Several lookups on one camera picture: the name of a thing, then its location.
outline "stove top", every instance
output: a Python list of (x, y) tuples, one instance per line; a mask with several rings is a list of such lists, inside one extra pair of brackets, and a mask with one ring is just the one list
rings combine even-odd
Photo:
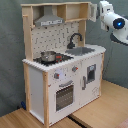
[(56, 56), (62, 56), (62, 59), (61, 60), (56, 59), (55, 61), (52, 61), (52, 62), (45, 62), (45, 61), (42, 61), (42, 58), (40, 57), (40, 58), (34, 59), (34, 62), (37, 62), (39, 64), (42, 64), (42, 65), (45, 65), (48, 67), (48, 66), (52, 66), (57, 63), (61, 63), (61, 62), (65, 62), (67, 60), (73, 59), (73, 57), (70, 57), (70, 56), (67, 56), (64, 54), (60, 54), (60, 53), (56, 53)]

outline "wooden toy kitchen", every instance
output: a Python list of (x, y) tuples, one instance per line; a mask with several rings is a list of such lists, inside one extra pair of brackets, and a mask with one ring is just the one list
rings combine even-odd
[(45, 128), (101, 96), (105, 49), (85, 44), (90, 2), (22, 4), (27, 111)]

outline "pot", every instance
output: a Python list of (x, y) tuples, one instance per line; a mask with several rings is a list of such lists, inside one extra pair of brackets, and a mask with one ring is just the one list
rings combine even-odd
[(41, 52), (41, 58), (42, 58), (42, 61), (45, 61), (45, 62), (55, 61), (56, 60), (56, 52), (54, 52), (54, 51)]

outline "knob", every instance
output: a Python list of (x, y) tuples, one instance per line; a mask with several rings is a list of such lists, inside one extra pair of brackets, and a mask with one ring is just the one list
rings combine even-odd
[(55, 79), (59, 79), (59, 74), (58, 74), (58, 73), (55, 73), (55, 74), (54, 74), (54, 78), (55, 78)]
[(78, 68), (77, 67), (73, 67), (72, 71), (75, 72)]

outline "faucet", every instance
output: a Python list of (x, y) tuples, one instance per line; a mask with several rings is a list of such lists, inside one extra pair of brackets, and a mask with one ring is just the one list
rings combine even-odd
[(70, 43), (67, 45), (67, 48), (68, 48), (68, 49), (73, 49), (73, 47), (75, 47), (75, 44), (73, 44), (73, 42), (72, 42), (73, 37), (74, 37), (75, 35), (80, 36), (80, 41), (83, 40), (83, 39), (82, 39), (82, 35), (81, 35), (80, 33), (74, 33), (74, 34), (71, 36), (71, 38), (70, 38)]

